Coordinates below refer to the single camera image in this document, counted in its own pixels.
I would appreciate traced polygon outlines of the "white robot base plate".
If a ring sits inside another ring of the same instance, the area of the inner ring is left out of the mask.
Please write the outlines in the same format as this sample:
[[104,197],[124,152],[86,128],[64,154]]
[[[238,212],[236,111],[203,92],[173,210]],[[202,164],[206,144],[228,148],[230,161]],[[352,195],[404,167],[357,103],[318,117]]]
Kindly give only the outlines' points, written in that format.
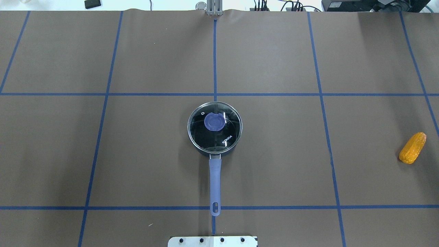
[[256,236],[176,236],[168,247],[257,247]]

